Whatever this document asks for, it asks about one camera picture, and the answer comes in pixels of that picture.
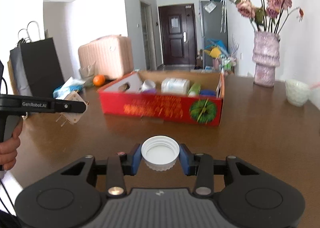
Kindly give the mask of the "person left hand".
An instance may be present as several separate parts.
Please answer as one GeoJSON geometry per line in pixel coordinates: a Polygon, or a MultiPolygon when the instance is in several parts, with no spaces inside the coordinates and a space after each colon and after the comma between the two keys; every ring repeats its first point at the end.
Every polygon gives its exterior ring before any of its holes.
{"type": "Polygon", "coordinates": [[[23,129],[23,119],[20,118],[17,126],[13,130],[12,137],[1,143],[0,162],[3,170],[10,170],[16,164],[17,149],[19,148],[20,134],[23,129]]]}

